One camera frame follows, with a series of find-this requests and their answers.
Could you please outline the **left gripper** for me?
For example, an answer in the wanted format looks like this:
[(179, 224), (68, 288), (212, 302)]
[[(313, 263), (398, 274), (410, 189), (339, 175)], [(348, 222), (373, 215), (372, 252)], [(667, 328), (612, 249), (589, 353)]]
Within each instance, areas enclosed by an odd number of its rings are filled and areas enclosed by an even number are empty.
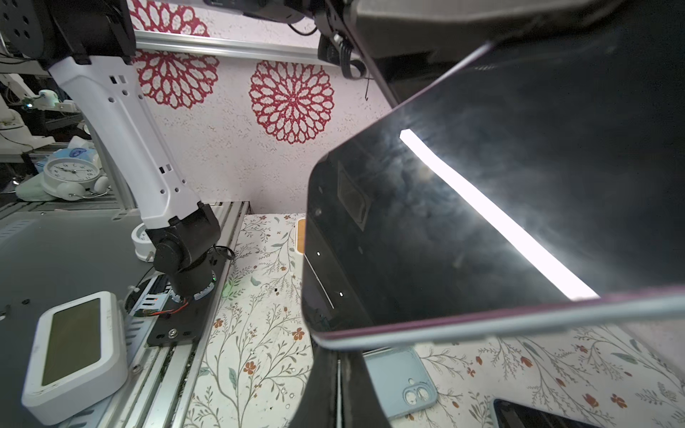
[(315, 23), (361, 57), (382, 94), (400, 105), (489, 37), (461, 16), (475, 1), (317, 1)]

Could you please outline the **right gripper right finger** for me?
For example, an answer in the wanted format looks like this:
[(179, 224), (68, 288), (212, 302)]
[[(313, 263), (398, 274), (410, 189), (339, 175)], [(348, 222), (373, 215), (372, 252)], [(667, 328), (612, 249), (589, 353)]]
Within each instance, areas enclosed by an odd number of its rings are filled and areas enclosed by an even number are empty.
[(390, 428), (361, 352), (342, 354), (341, 376), (342, 426)]

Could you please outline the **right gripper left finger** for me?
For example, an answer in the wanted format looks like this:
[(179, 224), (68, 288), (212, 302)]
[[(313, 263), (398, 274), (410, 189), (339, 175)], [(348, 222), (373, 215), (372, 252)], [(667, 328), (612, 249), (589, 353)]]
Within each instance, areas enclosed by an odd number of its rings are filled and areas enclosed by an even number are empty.
[(317, 346), (313, 366), (290, 428), (332, 428), (337, 418), (337, 353)]

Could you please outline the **pale green phone case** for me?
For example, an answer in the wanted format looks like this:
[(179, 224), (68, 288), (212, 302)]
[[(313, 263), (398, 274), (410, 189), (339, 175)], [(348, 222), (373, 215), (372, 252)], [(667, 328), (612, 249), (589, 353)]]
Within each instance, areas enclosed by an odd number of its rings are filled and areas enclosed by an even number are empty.
[(388, 419), (405, 417), (437, 403), (435, 384), (413, 348), (369, 351), (364, 360)]

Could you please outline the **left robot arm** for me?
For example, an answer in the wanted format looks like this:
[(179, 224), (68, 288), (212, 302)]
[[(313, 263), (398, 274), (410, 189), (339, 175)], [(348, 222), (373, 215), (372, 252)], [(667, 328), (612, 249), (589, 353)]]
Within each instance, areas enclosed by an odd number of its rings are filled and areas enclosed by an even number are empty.
[[(1, 28), (17, 30), (23, 58), (35, 57), (64, 85), (92, 121), (134, 194), (155, 249), (154, 265), (171, 281), (162, 320), (204, 317), (214, 287), (212, 252), (219, 221), (183, 182), (141, 94), (131, 65), (135, 38), (122, 1), (10, 2)], [(361, 350), (415, 342), (478, 340), (493, 335), (486, 319), (449, 319), (431, 311), (421, 323), (399, 323), (352, 336), (355, 321), (369, 320), (365, 299), (350, 286), (322, 221), (337, 210), (338, 231), (355, 231), (353, 214), (365, 197), (346, 171), (326, 160), (311, 174), (306, 239), (299, 257), (303, 315), (315, 341), (330, 350)]]

